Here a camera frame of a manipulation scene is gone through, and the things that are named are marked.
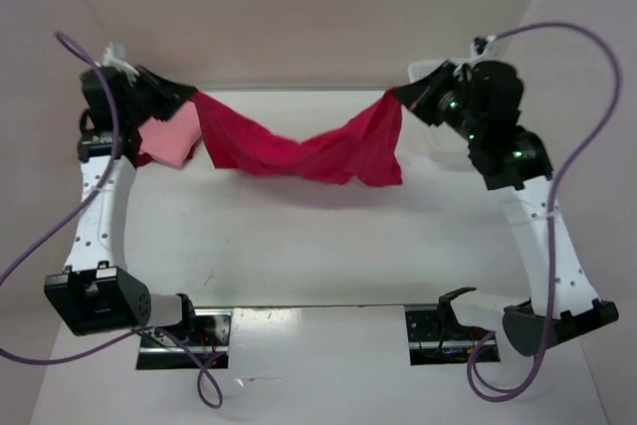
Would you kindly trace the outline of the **light pink t shirt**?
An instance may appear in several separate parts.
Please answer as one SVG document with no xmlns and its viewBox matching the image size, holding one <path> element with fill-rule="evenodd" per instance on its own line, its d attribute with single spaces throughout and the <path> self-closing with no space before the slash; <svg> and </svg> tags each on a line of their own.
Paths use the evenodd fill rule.
<svg viewBox="0 0 637 425">
<path fill-rule="evenodd" d="M 139 128 L 139 134 L 139 152 L 149 154 L 152 162 L 182 169 L 201 138 L 195 104 L 185 103 L 169 121 L 148 120 Z"/>
</svg>

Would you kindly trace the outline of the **magenta t shirt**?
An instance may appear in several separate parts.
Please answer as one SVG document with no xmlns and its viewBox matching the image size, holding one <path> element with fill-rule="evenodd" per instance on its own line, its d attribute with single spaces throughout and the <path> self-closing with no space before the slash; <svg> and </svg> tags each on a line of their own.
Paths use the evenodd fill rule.
<svg viewBox="0 0 637 425">
<path fill-rule="evenodd" d="M 218 169 L 338 185 L 353 178 L 369 187 L 402 183 L 395 150 L 403 105 L 391 91 L 345 125 L 301 142 L 274 134 L 203 93 L 192 101 L 204 146 Z"/>
</svg>

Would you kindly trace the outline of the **dark red t shirt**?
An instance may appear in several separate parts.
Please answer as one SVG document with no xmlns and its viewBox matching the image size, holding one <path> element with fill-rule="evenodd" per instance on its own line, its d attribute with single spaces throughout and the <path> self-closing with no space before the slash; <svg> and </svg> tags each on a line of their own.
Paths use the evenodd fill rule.
<svg viewBox="0 0 637 425">
<path fill-rule="evenodd" d="M 152 161 L 153 161 L 153 158 L 149 154 L 145 152 L 139 152 L 136 156 L 135 167 L 136 168 L 143 167 L 151 163 Z"/>
</svg>

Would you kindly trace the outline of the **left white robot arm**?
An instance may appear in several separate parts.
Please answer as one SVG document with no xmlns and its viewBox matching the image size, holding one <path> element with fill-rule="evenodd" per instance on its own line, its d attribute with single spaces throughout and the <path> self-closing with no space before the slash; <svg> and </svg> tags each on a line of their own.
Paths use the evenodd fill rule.
<svg viewBox="0 0 637 425">
<path fill-rule="evenodd" d="M 114 67 L 88 70 L 81 83 L 88 106 L 77 151 L 86 206 L 62 273 L 45 280 L 45 296 L 75 335 L 159 326 L 174 343 L 188 344 L 199 330 L 192 302 L 185 294 L 154 295 L 128 272 L 124 230 L 140 127 L 172 118 L 197 90 L 148 70 L 130 80 Z"/>
</svg>

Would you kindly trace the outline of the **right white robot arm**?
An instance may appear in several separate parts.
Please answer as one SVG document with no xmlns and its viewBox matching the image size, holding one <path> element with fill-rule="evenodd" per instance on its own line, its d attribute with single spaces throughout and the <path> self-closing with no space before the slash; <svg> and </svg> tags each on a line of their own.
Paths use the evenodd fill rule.
<svg viewBox="0 0 637 425">
<path fill-rule="evenodd" d="M 467 141 L 471 163 L 512 228 L 531 290 L 525 301 L 473 287 L 447 293 L 438 302 L 439 331 L 458 338 L 471 326 L 501 327 L 516 352 L 533 356 L 617 321 L 619 311 L 583 272 L 551 190 L 556 179 L 547 151 L 519 123 L 523 93 L 516 69 L 499 61 L 446 61 L 393 91 L 418 119 L 445 124 Z"/>
</svg>

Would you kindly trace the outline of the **white plastic basket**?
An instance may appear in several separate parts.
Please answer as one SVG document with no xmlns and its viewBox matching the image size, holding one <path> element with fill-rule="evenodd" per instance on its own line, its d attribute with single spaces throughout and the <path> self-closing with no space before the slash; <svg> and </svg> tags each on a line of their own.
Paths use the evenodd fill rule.
<svg viewBox="0 0 637 425">
<path fill-rule="evenodd" d="M 465 63 L 474 64 L 482 60 L 495 60 L 497 53 L 495 47 L 490 44 L 482 50 L 474 43 L 470 45 L 468 58 L 451 58 L 449 62 L 460 66 Z M 410 83 L 419 81 L 434 72 L 445 62 L 445 59 L 430 59 L 413 62 L 407 68 Z M 469 155 L 467 141 L 458 135 L 447 124 L 440 126 L 428 126 L 425 133 L 425 142 L 429 151 L 429 157 L 437 162 L 443 169 L 451 171 L 467 171 L 473 168 Z"/>
</svg>

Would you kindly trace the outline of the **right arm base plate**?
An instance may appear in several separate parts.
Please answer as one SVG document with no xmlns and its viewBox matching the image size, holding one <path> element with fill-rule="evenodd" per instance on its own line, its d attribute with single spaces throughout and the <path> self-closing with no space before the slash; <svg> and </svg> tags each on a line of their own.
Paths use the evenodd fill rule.
<svg viewBox="0 0 637 425">
<path fill-rule="evenodd" d="M 404 310 L 410 364 L 466 364 L 478 342 L 488 332 L 478 327 L 461 326 L 445 330 L 435 305 L 406 307 Z"/>
</svg>

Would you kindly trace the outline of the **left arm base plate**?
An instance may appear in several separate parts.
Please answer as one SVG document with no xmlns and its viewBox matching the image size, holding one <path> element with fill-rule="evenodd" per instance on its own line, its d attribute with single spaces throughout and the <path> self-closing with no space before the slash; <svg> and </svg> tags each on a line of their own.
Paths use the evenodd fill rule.
<svg viewBox="0 0 637 425">
<path fill-rule="evenodd" d="M 198 308 L 194 329 L 173 330 L 180 342 L 202 363 L 212 369 L 226 369 L 229 361 L 233 312 L 231 310 Z M 198 366 L 186 351 L 164 333 L 152 330 L 140 339 L 136 370 L 185 370 Z"/>
</svg>

